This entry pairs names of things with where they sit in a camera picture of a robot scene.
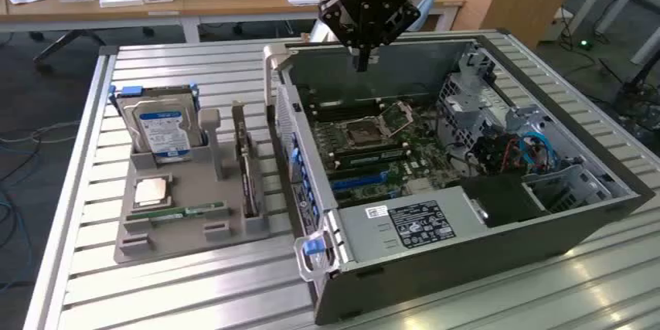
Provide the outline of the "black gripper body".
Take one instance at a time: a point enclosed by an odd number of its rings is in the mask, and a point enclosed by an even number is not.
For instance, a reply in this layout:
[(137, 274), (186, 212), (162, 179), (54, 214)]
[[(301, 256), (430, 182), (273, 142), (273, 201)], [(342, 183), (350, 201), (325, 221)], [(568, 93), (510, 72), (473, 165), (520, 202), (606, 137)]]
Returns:
[(408, 0), (338, 0), (338, 3), (346, 19), (337, 37), (345, 46), (388, 45), (412, 24)]

